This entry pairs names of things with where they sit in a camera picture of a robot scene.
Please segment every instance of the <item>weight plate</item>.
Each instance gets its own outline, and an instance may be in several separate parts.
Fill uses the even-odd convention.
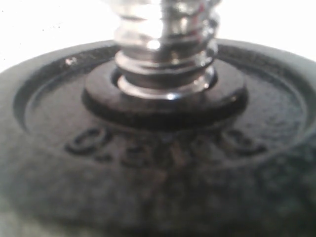
[[[216,131],[150,131],[94,115],[85,79],[112,60],[112,42],[2,73],[6,236],[315,236],[315,63],[244,42],[219,47],[248,105]]]

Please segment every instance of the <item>black weight plate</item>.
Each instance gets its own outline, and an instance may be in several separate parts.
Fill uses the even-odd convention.
[[[249,43],[219,46],[249,104],[218,133],[138,131],[88,111],[84,79],[113,58],[112,42],[2,73],[1,219],[12,236],[314,236],[315,64]]]

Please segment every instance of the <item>chrome threaded bar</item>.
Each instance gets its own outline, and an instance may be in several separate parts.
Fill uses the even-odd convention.
[[[119,88],[148,99],[176,99],[209,87],[217,53],[219,0],[110,0],[121,23],[115,41]]]

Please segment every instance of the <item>white background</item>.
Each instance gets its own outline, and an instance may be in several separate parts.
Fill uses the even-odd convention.
[[[316,61],[314,0],[223,0],[219,38]],[[0,0],[0,71],[53,50],[109,40],[118,19],[101,0]]]

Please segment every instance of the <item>cast iron weight plate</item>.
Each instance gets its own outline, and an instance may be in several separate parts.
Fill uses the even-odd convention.
[[[70,223],[80,225],[76,236],[92,235],[83,226],[109,236],[315,236],[314,62],[249,43],[219,46],[219,63],[238,69],[249,102],[216,132],[140,131],[93,115],[84,80],[113,58],[112,42],[2,73],[1,203],[58,223],[62,237],[75,236],[61,231]]]

